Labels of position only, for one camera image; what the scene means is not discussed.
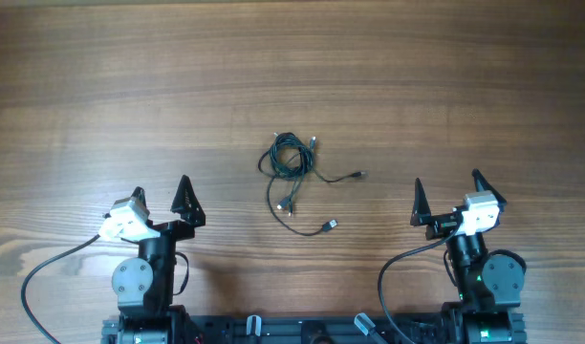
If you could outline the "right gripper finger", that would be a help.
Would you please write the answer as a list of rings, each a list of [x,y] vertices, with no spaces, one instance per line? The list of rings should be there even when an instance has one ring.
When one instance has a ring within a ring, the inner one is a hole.
[[[415,180],[415,197],[411,211],[410,225],[427,225],[432,219],[428,200],[426,198],[423,184],[419,178]]]
[[[477,192],[490,191],[500,208],[504,208],[507,205],[507,200],[486,180],[479,169],[475,168],[471,175]]]

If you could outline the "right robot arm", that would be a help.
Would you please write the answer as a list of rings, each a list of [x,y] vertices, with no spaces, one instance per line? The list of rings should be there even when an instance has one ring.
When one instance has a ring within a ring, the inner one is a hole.
[[[527,265],[518,254],[487,249],[484,234],[500,225],[507,200],[472,171],[473,193],[449,213],[431,213],[423,184],[415,181],[410,225],[425,226],[428,240],[444,239],[449,273],[459,293],[458,302],[445,303],[440,312],[445,343],[526,343],[521,305]]]

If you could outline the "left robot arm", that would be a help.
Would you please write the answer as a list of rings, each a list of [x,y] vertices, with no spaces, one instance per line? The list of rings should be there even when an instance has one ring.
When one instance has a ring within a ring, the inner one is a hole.
[[[202,331],[185,307],[173,304],[173,297],[187,284],[183,281],[180,289],[174,290],[177,260],[188,260],[176,249],[176,244],[194,238],[195,229],[206,224],[206,215],[187,175],[181,177],[170,211],[180,218],[161,224],[150,220],[145,191],[138,186],[131,196],[115,201],[106,214],[98,234],[136,245],[138,255],[114,269],[111,282],[119,316],[103,322],[102,343],[204,341]]]

